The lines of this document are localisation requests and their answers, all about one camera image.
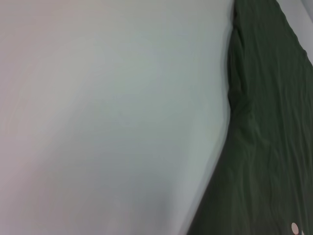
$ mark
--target white wall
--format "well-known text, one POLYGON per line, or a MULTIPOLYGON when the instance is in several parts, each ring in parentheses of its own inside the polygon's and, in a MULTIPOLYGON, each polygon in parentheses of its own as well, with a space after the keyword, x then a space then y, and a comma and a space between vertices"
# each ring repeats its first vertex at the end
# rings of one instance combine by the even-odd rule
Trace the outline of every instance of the white wall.
POLYGON ((0 233, 183 234, 222 148, 231 0, 0 1, 0 233))

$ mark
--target green blanket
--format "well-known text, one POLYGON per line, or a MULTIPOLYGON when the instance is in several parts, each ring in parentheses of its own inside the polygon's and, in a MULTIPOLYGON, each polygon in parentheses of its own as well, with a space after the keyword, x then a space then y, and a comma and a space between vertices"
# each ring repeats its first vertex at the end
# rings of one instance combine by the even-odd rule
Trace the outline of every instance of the green blanket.
POLYGON ((312 235, 313 67, 276 0, 235 0, 228 79, 226 143, 188 234, 312 235))

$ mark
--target dark green fabric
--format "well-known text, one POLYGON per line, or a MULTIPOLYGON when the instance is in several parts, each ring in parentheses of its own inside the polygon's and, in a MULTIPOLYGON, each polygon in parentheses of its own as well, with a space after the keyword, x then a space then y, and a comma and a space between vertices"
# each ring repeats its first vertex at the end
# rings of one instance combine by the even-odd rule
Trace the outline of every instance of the dark green fabric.
POLYGON ((313 67, 276 0, 235 0, 228 79, 226 143, 188 234, 313 235, 313 67))

